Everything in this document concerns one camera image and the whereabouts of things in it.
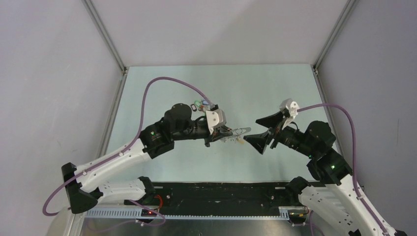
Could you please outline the metal keyring band with rings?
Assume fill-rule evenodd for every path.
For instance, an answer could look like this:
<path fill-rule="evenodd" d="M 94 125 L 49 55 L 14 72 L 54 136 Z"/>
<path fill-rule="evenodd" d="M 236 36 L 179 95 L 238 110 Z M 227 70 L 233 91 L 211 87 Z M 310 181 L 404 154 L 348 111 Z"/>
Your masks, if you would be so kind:
<path fill-rule="evenodd" d="M 245 128 L 237 128 L 237 129 L 232 129 L 233 131 L 233 136 L 229 137 L 226 141 L 222 141 L 223 143 L 226 142 L 236 142 L 236 139 L 243 139 L 243 136 L 246 133 L 251 132 L 251 128 L 250 127 L 245 127 Z"/>

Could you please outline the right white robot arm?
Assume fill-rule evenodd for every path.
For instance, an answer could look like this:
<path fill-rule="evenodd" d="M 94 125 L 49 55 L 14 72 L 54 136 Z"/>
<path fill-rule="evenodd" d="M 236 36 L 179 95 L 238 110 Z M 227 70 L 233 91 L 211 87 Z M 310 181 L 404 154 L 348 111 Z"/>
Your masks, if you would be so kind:
<path fill-rule="evenodd" d="M 296 177 L 286 185 L 286 200 L 297 206 L 302 204 L 318 214 L 343 236 L 404 236 L 376 211 L 354 180 L 354 172 L 345 158 L 333 149 L 336 137 L 328 123 L 315 120 L 305 132 L 290 127 L 298 114 L 296 108 L 283 108 L 278 113 L 256 120 L 267 128 L 262 134 L 246 135 L 260 154 L 267 147 L 283 144 L 309 158 L 307 168 L 312 177 L 325 185 L 342 204 L 343 209 L 322 199 L 321 195 L 304 178 Z"/>

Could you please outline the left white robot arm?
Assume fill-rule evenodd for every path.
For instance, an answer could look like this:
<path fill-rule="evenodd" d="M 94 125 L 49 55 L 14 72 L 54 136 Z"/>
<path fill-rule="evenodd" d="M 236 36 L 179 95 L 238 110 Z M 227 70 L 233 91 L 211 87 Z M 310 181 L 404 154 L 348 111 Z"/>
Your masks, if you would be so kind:
<path fill-rule="evenodd" d="M 97 204 L 120 200 L 149 205 L 155 200 L 155 188 L 148 177 L 125 182 L 110 179 L 134 165 L 151 161 L 174 149 L 175 141 L 204 140 L 209 147 L 232 135 L 223 110 L 214 106 L 205 115 L 192 120 L 190 106 L 178 103 L 161 120 L 147 126 L 131 143 L 92 162 L 61 167 L 69 209 L 73 214 L 87 212 Z"/>

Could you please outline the right controller board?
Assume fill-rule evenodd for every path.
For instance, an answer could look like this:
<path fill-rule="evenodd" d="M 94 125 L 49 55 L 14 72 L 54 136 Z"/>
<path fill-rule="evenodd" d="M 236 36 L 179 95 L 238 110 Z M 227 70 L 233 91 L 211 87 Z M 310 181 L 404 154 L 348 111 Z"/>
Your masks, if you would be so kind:
<path fill-rule="evenodd" d="M 290 218 L 303 218 L 303 217 L 306 217 L 306 216 L 308 216 L 308 212 L 303 212 L 303 213 L 300 213 L 300 212 L 290 212 L 289 213 L 289 217 Z"/>

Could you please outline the controller board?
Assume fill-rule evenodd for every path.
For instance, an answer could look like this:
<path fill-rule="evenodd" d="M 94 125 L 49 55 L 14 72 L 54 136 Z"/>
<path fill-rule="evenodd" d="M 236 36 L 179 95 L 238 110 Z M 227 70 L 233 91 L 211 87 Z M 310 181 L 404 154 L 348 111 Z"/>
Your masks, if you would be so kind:
<path fill-rule="evenodd" d="M 144 217 L 144 218 L 157 217 L 158 213 L 159 213 L 158 209 L 151 209 L 151 210 L 142 209 L 141 217 Z"/>
<path fill-rule="evenodd" d="M 290 218 L 303 218 L 303 217 L 306 217 L 306 216 L 308 216 L 308 212 L 303 212 L 303 213 L 300 213 L 300 212 L 290 212 L 289 213 L 289 217 Z"/>

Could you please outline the left controller board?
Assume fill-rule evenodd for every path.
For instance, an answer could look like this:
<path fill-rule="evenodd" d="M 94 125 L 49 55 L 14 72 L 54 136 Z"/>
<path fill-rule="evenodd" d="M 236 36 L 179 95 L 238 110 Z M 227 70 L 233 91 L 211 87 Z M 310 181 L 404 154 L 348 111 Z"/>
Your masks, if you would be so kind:
<path fill-rule="evenodd" d="M 159 213 L 158 209 L 151 209 L 151 210 L 142 209 L 141 217 L 144 217 L 144 218 L 157 217 L 158 213 Z"/>

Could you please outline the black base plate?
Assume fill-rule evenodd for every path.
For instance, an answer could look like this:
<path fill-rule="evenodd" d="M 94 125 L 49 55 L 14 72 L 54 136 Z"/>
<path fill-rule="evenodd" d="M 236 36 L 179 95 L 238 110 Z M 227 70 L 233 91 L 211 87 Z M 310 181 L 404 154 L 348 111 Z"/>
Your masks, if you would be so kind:
<path fill-rule="evenodd" d="M 162 214 L 272 216 L 308 212 L 286 182 L 154 182 L 155 192 L 138 203 Z"/>

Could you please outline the left aluminium corner post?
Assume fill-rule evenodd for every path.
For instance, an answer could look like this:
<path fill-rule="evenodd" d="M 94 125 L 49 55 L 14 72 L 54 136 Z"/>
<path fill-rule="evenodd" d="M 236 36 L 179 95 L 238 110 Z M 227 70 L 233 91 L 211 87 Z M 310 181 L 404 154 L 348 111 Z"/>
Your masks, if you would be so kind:
<path fill-rule="evenodd" d="M 95 7 L 95 4 L 93 3 L 92 0 L 81 0 L 81 2 L 85 6 L 85 9 L 87 13 L 90 15 L 90 18 L 93 24 L 95 25 L 98 33 L 100 34 L 103 42 L 108 48 L 114 61 L 116 62 L 118 69 L 120 70 L 121 74 L 124 75 L 126 73 L 127 67 L 125 63 L 123 62 L 108 30 L 106 29 L 106 26 L 104 22 L 102 21 L 101 16 Z"/>

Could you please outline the aluminium corner post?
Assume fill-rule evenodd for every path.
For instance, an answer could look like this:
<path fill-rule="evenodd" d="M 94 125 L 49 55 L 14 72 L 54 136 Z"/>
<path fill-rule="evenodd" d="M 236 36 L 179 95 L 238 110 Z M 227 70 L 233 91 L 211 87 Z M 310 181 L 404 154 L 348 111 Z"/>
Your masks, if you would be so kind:
<path fill-rule="evenodd" d="M 320 50 L 315 62 L 312 64 L 313 73 L 315 75 L 319 74 L 319 70 L 323 61 L 325 60 L 327 54 L 331 50 L 333 44 L 336 42 L 338 36 L 341 34 L 345 24 L 347 23 L 349 17 L 351 16 L 358 3 L 359 0 L 348 0 L 344 5 L 340 15 L 336 20 L 336 23 L 334 24 L 329 36 L 325 41 L 324 46 Z"/>
<path fill-rule="evenodd" d="M 85 6 L 85 9 L 87 13 L 90 15 L 90 18 L 93 24 L 95 25 L 98 33 L 100 34 L 103 42 L 108 48 L 114 61 L 116 62 L 118 69 L 120 70 L 121 74 L 124 75 L 126 73 L 127 67 L 125 63 L 123 62 L 108 30 L 106 29 L 106 26 L 104 22 L 102 21 L 101 16 L 95 7 L 95 4 L 93 3 L 92 0 L 81 0 L 81 2 Z"/>

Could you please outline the right aluminium corner post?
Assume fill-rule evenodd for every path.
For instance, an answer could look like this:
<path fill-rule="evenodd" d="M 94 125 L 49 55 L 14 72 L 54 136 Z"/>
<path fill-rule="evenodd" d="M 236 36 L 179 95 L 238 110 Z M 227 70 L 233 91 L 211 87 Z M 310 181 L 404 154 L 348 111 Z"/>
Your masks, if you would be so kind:
<path fill-rule="evenodd" d="M 324 46 L 320 50 L 315 62 L 312 64 L 313 73 L 315 75 L 319 74 L 319 70 L 323 61 L 325 60 L 327 54 L 331 50 L 333 44 L 336 42 L 338 36 L 341 34 L 345 24 L 347 23 L 349 17 L 351 16 L 358 3 L 359 0 L 348 0 L 344 5 L 340 15 L 336 20 L 336 23 L 334 24 L 329 36 L 325 41 Z"/>

